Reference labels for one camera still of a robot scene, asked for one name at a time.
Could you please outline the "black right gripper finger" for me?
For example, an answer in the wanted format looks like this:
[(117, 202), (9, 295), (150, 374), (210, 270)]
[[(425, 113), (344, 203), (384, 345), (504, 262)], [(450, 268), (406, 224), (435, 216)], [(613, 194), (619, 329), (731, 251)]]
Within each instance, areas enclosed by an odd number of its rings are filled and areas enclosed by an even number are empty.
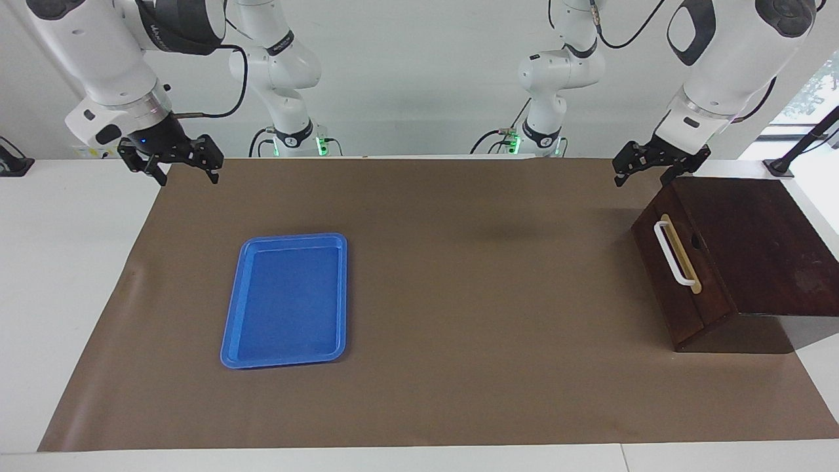
[(210, 135), (202, 134), (191, 141), (191, 163), (204, 170), (212, 184), (218, 184), (223, 167), (223, 153)]
[(129, 171), (147, 174), (147, 176), (155, 179), (160, 186), (166, 186), (168, 177), (154, 157), (144, 159), (135, 146), (118, 146), (118, 155)]

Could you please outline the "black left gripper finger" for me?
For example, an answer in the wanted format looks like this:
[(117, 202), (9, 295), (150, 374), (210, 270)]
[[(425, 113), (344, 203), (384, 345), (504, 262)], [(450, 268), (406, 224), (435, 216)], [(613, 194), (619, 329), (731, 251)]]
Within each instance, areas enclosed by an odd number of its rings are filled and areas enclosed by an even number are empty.
[(683, 174), (696, 172), (703, 164), (704, 161), (681, 161), (674, 163), (662, 174), (662, 186), (668, 186), (669, 183)]
[(612, 169), (615, 172), (614, 183), (623, 186), (632, 174), (648, 169), (647, 146), (639, 143), (626, 143), (612, 159)]

